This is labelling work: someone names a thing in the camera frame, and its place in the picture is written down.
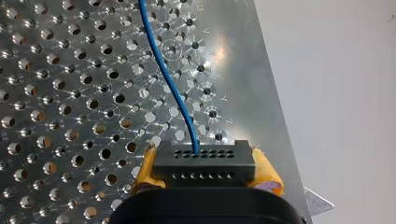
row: hole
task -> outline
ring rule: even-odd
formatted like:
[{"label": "hole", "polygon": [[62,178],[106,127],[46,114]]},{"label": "hole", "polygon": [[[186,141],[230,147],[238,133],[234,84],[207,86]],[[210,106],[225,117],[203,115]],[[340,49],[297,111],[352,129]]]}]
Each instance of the hole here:
[{"label": "hole", "polygon": [[95,41],[96,41],[95,36],[93,36],[93,35],[85,36],[85,42],[87,42],[89,44],[93,44]]},{"label": "hole", "polygon": [[108,109],[105,111],[105,117],[110,119],[114,116],[114,111],[112,109]]},{"label": "hole", "polygon": [[71,24],[68,27],[68,31],[70,35],[78,35],[81,30],[77,24]]},{"label": "hole", "polygon": [[117,165],[119,166],[119,168],[122,168],[126,165],[126,160],[119,160],[117,161]]},{"label": "hole", "polygon": [[41,110],[34,110],[31,114],[30,114],[30,118],[32,119],[32,121],[34,122],[39,122],[41,120],[43,120],[45,118],[45,114],[43,111]]},{"label": "hole", "polygon": [[139,27],[137,28],[137,33],[139,35],[144,35],[146,33],[145,27]]},{"label": "hole", "polygon": [[75,167],[82,166],[82,164],[84,164],[84,158],[82,156],[74,156],[72,159],[72,164]]},{"label": "hole", "polygon": [[12,36],[12,41],[15,44],[21,45],[26,43],[26,38],[23,37],[23,35],[21,35],[20,33],[16,33],[15,35]]},{"label": "hole", "polygon": [[88,121],[87,116],[85,115],[80,115],[77,117],[77,123],[79,124],[84,124]]},{"label": "hole", "polygon": [[67,130],[64,137],[66,137],[66,140],[69,142],[76,141],[78,139],[78,132],[74,129]]},{"label": "hole", "polygon": [[111,52],[113,52],[113,48],[108,44],[102,45],[100,50],[103,54],[111,54]]},{"label": "hole", "polygon": [[93,147],[93,141],[91,140],[85,141],[82,145],[84,146],[84,149],[88,150]]},{"label": "hole", "polygon": [[99,157],[100,157],[100,159],[101,160],[107,160],[108,158],[110,158],[110,156],[111,156],[111,151],[109,150],[109,149],[107,149],[107,148],[105,148],[105,149],[102,149],[100,152],[99,152]]},{"label": "hole", "polygon": [[106,26],[107,26],[107,24],[105,21],[99,20],[99,21],[95,22],[95,28],[97,30],[105,30]]},{"label": "hole", "polygon": [[177,32],[175,39],[177,41],[183,42],[186,39],[186,34],[184,32]]},{"label": "hole", "polygon": [[99,166],[93,166],[91,167],[91,175],[97,175],[100,171]]},{"label": "hole", "polygon": [[88,181],[81,181],[78,183],[77,189],[80,193],[86,193],[91,190],[91,184]]},{"label": "hole", "polygon": [[14,107],[16,110],[21,111],[26,107],[26,104],[25,102],[18,101],[17,103],[15,103]]},{"label": "hole", "polygon": [[71,0],[64,0],[62,2],[62,7],[65,10],[73,10],[75,6],[74,6],[74,4],[73,4],[73,2]]},{"label": "hole", "polygon": [[131,88],[134,85],[134,82],[131,79],[126,79],[124,81],[124,87]]},{"label": "hole", "polygon": [[211,90],[209,88],[204,88],[203,92],[205,95],[210,95]]},{"label": "hole", "polygon": [[142,88],[139,90],[139,96],[143,99],[148,98],[149,97],[149,90],[146,88]]},{"label": "hole", "polygon": [[136,113],[139,110],[140,110],[140,105],[133,105],[132,106],[132,112]]},{"label": "hole", "polygon": [[23,128],[21,130],[22,137],[29,137],[31,133],[32,133],[32,130],[30,130],[29,128]]},{"label": "hole", "polygon": [[198,72],[204,72],[205,71],[205,67],[203,65],[198,65],[197,71]]},{"label": "hole", "polygon": [[3,127],[5,128],[12,128],[15,126],[15,119],[12,118],[11,116],[6,116],[3,117],[3,119],[1,120],[1,124],[3,125]]},{"label": "hole", "polygon": [[93,7],[99,7],[100,5],[100,0],[90,0],[90,5]]},{"label": "hole", "polygon": [[41,31],[41,38],[43,39],[52,39],[53,31],[51,29],[45,29]]},{"label": "hole", "polygon": [[218,112],[216,112],[215,110],[209,111],[209,117],[210,118],[214,119],[217,116],[218,116]]},{"label": "hole", "polygon": [[227,178],[229,178],[229,179],[233,179],[234,177],[235,177],[234,173],[228,173],[227,174]]},{"label": "hole", "polygon": [[93,81],[93,78],[91,76],[86,75],[86,74],[82,75],[79,79],[81,80],[81,83],[85,84],[85,85],[89,85]]},{"label": "hole", "polygon": [[125,55],[120,55],[118,57],[119,63],[126,63],[128,62],[128,58]]},{"label": "hole", "polygon": [[77,98],[79,98],[79,97],[81,96],[81,92],[80,92],[80,91],[77,91],[77,90],[70,92],[70,94],[71,94],[72,97],[75,98],[75,99],[77,99]]},{"label": "hole", "polygon": [[41,148],[47,148],[50,146],[50,138],[48,136],[39,136],[37,138],[37,145]]},{"label": "hole", "polygon": [[171,25],[169,25],[168,22],[164,22],[164,23],[163,23],[163,29],[164,29],[165,31],[168,31],[170,28],[171,28]]},{"label": "hole", "polygon": [[99,60],[97,60],[97,59],[92,60],[92,61],[91,61],[91,66],[92,66],[93,68],[100,68],[100,67],[102,66],[102,62],[99,61]]},{"label": "hole", "polygon": [[128,118],[123,118],[120,120],[120,126],[124,129],[130,128],[132,125],[132,121]]},{"label": "hole", "polygon": [[140,75],[145,71],[145,68],[143,67],[143,64],[141,64],[141,63],[134,64],[132,69],[134,70],[134,73],[137,75]]},{"label": "hole", "polygon": [[129,153],[134,153],[136,151],[136,143],[135,142],[130,142],[125,146],[126,150]]},{"label": "hole", "polygon": [[222,134],[221,133],[216,133],[215,134],[215,139],[216,139],[216,141],[221,141],[222,140]]},{"label": "hole", "polygon": [[192,42],[191,47],[193,49],[198,49],[199,48],[199,43],[198,42]]},{"label": "hole", "polygon": [[156,119],[156,116],[155,116],[154,113],[148,112],[148,113],[145,115],[145,118],[146,118],[146,121],[147,121],[148,123],[151,123],[152,121],[154,121],[154,120]]},{"label": "hole", "polygon": [[113,98],[117,104],[122,104],[125,101],[125,96],[121,93],[115,94]]},{"label": "hole", "polygon": [[96,217],[97,215],[97,211],[95,207],[87,207],[84,210],[84,217],[87,219],[93,219],[94,217]]},{"label": "hole", "polygon": [[224,173],[219,173],[219,179],[223,179],[225,178],[225,174]]},{"label": "hole", "polygon": [[111,37],[113,37],[113,39],[120,39],[121,38],[121,32],[120,31],[113,31],[113,32],[111,32]]},{"label": "hole", "polygon": [[70,105],[59,106],[59,113],[62,115],[69,115],[72,112],[72,107]]},{"label": "hole", "polygon": [[194,21],[192,19],[186,19],[186,25],[187,26],[193,26],[194,25]]},{"label": "hole", "polygon": [[116,9],[114,7],[106,7],[107,15],[114,15],[116,13]]},{"label": "hole", "polygon": [[37,96],[38,95],[38,88],[31,84],[27,85],[24,88],[24,90],[25,90],[26,95],[29,95],[29,96]]},{"label": "hole", "polygon": [[99,192],[97,192],[96,195],[95,195],[95,199],[96,199],[96,201],[98,201],[98,202],[103,201],[103,200],[105,199],[105,197],[106,197],[106,193],[105,193],[104,191],[99,191]]},{"label": "hole", "polygon": [[106,126],[100,123],[93,125],[93,133],[100,135],[106,131]]},{"label": "hole", "polygon": [[87,57],[87,53],[85,52],[84,49],[76,49],[75,50],[75,57],[77,59],[82,60],[82,59],[85,59],[85,57]]},{"label": "hole", "polygon": [[0,90],[0,101],[5,102],[9,99],[9,94],[6,91]]},{"label": "hole", "polygon": [[75,199],[72,199],[72,200],[70,200],[70,201],[67,203],[67,206],[69,206],[70,209],[75,208],[77,205],[78,205],[78,201],[75,200]]},{"label": "hole", "polygon": [[52,189],[49,192],[49,197],[53,201],[58,201],[61,199],[61,190],[60,189]]},{"label": "hole", "polygon": [[35,203],[35,201],[34,201],[33,197],[30,197],[30,196],[24,196],[20,201],[20,205],[22,208],[30,208],[33,206],[34,203]]},{"label": "hole", "polygon": [[117,176],[113,174],[107,175],[105,181],[109,186],[113,186],[117,183]]},{"label": "hole", "polygon": [[22,151],[22,147],[19,143],[11,143],[8,146],[8,153],[11,155],[18,155]]},{"label": "hole", "polygon": [[97,101],[97,100],[95,100],[95,99],[89,99],[89,100],[87,101],[87,107],[88,107],[89,109],[94,110],[94,109],[97,109],[98,106],[99,106],[99,101]]},{"label": "hole", "polygon": [[43,51],[43,48],[40,45],[33,45],[30,47],[30,51],[32,51],[32,53],[40,53]]},{"label": "hole", "polygon": [[72,176],[68,173],[65,173],[65,174],[62,174],[61,179],[64,183],[67,183],[72,179]]},{"label": "hole", "polygon": [[190,55],[184,55],[181,58],[181,63],[183,63],[184,65],[188,65],[191,62],[191,56]]},{"label": "hole", "polygon": [[207,178],[207,174],[206,174],[206,173],[200,173],[200,174],[199,174],[199,177],[200,177],[201,179],[206,179],[206,178]]},{"label": "hole", "polygon": [[150,11],[148,12],[148,21],[149,22],[154,22],[157,18],[157,15],[155,15],[154,12]]},{"label": "hole", "polygon": [[62,157],[64,154],[66,154],[66,149],[64,149],[64,147],[57,147],[54,153],[55,156]]},{"label": "hole", "polygon": [[132,24],[132,18],[130,16],[120,17],[120,22],[123,26],[130,26]]},{"label": "hole", "polygon": [[11,7],[9,9],[7,9],[7,16],[10,19],[15,20],[20,17],[20,13],[17,11],[17,9],[15,9],[14,7]]},{"label": "hole", "polygon": [[59,127],[60,127],[60,125],[59,125],[59,123],[57,122],[57,121],[52,121],[50,124],[49,124],[49,129],[51,130],[51,131],[55,131],[55,130],[57,130],[57,129],[59,129]]},{"label": "hole", "polygon": [[58,46],[62,49],[67,49],[67,48],[69,48],[70,43],[67,40],[61,40],[58,42]]},{"label": "hole", "polygon": [[177,8],[172,8],[170,11],[169,11],[169,16],[171,17],[171,19],[175,19],[175,18],[177,18],[178,16],[180,15],[180,11],[177,9]]},{"label": "hole", "polygon": [[43,170],[46,175],[53,175],[57,170],[57,166],[54,162],[47,161],[43,166]]},{"label": "hole", "polygon": [[120,136],[119,136],[118,134],[113,134],[113,135],[111,136],[111,141],[112,141],[113,143],[116,143],[116,142],[120,141]]},{"label": "hole", "polygon": [[114,79],[119,77],[119,72],[116,69],[110,68],[107,70],[107,76]]},{"label": "hole", "polygon": [[53,53],[51,53],[51,54],[49,54],[49,55],[47,56],[47,62],[48,62],[49,64],[57,64],[60,60],[61,60],[61,59],[60,59],[57,55],[55,55],[55,54],[53,54]]}]

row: perforated metal sheet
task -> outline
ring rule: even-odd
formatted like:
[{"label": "perforated metal sheet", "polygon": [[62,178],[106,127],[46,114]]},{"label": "perforated metal sheet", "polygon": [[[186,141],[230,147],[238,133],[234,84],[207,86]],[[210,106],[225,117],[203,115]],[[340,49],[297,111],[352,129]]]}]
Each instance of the perforated metal sheet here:
[{"label": "perforated metal sheet", "polygon": [[[149,144],[190,142],[136,2],[0,0],[2,222],[106,223]],[[253,2],[147,3],[200,142],[261,145],[309,218]]]}]

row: blue wire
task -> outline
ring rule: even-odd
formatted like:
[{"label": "blue wire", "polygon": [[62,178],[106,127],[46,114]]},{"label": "blue wire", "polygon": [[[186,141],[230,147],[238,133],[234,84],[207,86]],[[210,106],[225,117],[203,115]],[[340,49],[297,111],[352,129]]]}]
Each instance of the blue wire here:
[{"label": "blue wire", "polygon": [[140,8],[140,14],[142,16],[142,21],[143,21],[143,24],[145,25],[146,33],[148,36],[148,42],[149,42],[151,49],[154,53],[155,60],[157,61],[157,64],[160,66],[160,70],[163,73],[163,77],[165,78],[165,81],[168,84],[169,89],[171,90],[173,96],[175,97],[177,105],[180,108],[181,114],[183,115],[183,118],[186,121],[187,128],[189,129],[190,138],[191,138],[191,142],[192,142],[192,150],[194,153],[198,153],[199,152],[199,144],[198,144],[198,140],[197,140],[197,137],[195,134],[194,127],[191,122],[189,111],[187,111],[187,108],[184,105],[183,100],[180,98],[180,94],[178,93],[177,87],[176,87],[175,83],[172,81],[172,78],[169,75],[169,72],[166,69],[165,64],[163,63],[163,57],[161,56],[161,53],[155,44],[154,34],[152,33],[150,25],[149,25],[149,18],[148,18],[148,14],[146,11],[145,0],[139,0],[139,8]]}]

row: white wall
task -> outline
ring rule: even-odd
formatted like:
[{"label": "white wall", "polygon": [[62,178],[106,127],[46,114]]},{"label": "white wall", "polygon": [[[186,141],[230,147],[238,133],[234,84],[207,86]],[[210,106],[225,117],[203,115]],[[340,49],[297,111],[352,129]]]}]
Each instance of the white wall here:
[{"label": "white wall", "polygon": [[314,222],[396,223],[396,1],[255,2]]}]

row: black plastic part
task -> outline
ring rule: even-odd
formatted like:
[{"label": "black plastic part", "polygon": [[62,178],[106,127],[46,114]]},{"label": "black plastic part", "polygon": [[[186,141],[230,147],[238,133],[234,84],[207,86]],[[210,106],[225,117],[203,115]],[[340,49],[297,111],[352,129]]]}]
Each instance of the black plastic part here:
[{"label": "black plastic part", "polygon": [[189,145],[162,141],[153,165],[153,177],[174,187],[243,187],[254,178],[255,164],[248,141],[235,145],[201,145],[193,154]]},{"label": "black plastic part", "polygon": [[303,224],[273,193],[246,188],[151,189],[124,201],[110,224]]}]

